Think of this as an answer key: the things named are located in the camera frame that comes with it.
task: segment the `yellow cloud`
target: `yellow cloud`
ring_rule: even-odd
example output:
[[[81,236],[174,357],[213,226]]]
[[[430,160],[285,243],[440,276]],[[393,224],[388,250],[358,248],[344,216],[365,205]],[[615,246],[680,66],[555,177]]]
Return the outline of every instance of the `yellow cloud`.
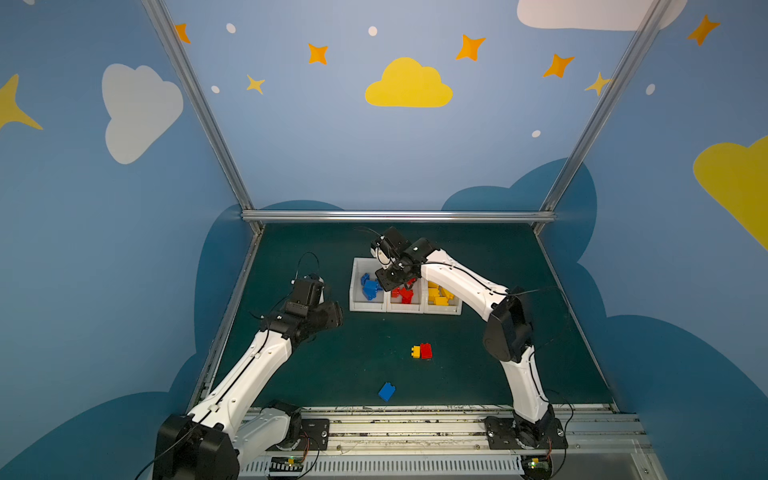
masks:
[[[422,67],[413,58],[398,58],[384,69],[381,81],[366,89],[366,100],[376,107],[435,108],[448,104],[453,90],[440,80],[432,67]]]
[[[694,162],[704,190],[768,249],[768,137],[751,147],[716,144]]]

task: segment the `cloud decal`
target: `cloud decal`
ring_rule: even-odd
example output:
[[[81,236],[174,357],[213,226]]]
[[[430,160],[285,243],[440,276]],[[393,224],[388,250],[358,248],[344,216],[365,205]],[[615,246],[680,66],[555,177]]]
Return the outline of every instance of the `cloud decal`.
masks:
[[[112,64],[101,79],[107,125],[107,149],[121,164],[136,161],[179,118],[181,90],[142,65],[136,70]]]
[[[768,137],[751,147],[716,144],[694,162],[704,190],[768,249]]]
[[[398,58],[384,69],[381,81],[369,85],[366,100],[376,107],[442,107],[453,90],[442,83],[440,73],[422,67],[413,58]]]
[[[654,0],[520,0],[518,18],[533,28],[634,31]],[[661,19],[667,27],[687,0],[672,0]]]

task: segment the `robotic arm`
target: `robotic arm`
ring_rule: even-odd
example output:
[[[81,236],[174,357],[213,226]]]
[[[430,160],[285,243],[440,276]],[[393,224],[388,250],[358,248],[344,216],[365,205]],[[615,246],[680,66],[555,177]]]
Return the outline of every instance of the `robotic arm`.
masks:
[[[298,407],[273,402],[254,420],[241,423],[301,342],[342,325],[339,304],[323,301],[324,287],[317,276],[294,280],[284,307],[261,317],[260,331],[224,380],[187,415],[168,417],[157,434],[153,480],[234,480],[240,465],[270,446],[294,450],[299,445]]]
[[[510,291],[486,280],[426,238],[411,243],[394,227],[371,242],[371,253],[385,265],[376,271],[385,291],[407,285],[414,278],[425,278],[450,290],[486,321],[483,345],[501,362],[509,382],[515,401],[513,436],[521,446],[542,448],[547,439],[562,436],[557,432],[562,430],[560,422],[538,378],[533,328],[515,295],[522,289]]]

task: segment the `dark green floor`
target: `dark green floor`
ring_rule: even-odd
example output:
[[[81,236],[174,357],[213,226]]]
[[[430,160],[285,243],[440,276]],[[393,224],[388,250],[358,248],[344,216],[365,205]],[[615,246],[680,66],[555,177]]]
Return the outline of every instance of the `dark green floor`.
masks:
[[[389,405],[509,404],[501,365],[483,348],[485,328],[464,305],[460,316],[350,312],[349,281],[354,257],[370,257],[370,233],[359,224],[271,224],[266,227],[217,380],[232,368],[253,340],[257,315],[290,291],[296,262],[313,251],[331,298],[344,311],[344,325],[303,343],[266,384],[254,405],[280,399],[299,406],[375,406],[385,382],[396,392]],[[387,225],[371,224],[375,230]],[[478,274],[508,287],[554,286],[546,261],[526,224],[397,225],[411,241],[427,237]],[[300,275],[316,270],[306,256]],[[611,395],[556,289],[529,294],[541,381],[573,403],[609,403]],[[431,343],[432,360],[416,360],[411,347]],[[552,402],[560,402],[550,394]]]

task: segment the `white arm segment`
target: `white arm segment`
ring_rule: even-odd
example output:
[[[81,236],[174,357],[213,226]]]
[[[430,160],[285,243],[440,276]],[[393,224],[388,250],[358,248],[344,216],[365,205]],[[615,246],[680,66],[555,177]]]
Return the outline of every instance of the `white arm segment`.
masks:
[[[261,353],[257,353],[264,344]],[[270,377],[283,365],[291,354],[291,343],[277,332],[258,332],[243,357],[230,370],[224,380],[211,391],[202,402],[195,405],[190,414],[193,420],[202,421],[202,425],[213,427],[217,423],[224,425],[223,431],[231,439],[245,418],[248,409],[256,400]],[[276,442],[283,440],[286,432]]]
[[[472,275],[458,269],[466,270]],[[505,286],[475,274],[453,260],[445,250],[435,250],[427,256],[427,262],[422,264],[422,277],[445,287],[486,322],[493,311],[492,305],[500,303],[506,297]],[[534,348],[529,346],[523,352],[520,363],[509,361],[501,364],[515,401],[515,412],[529,422],[536,423],[547,412],[549,401],[541,387],[533,353]]]

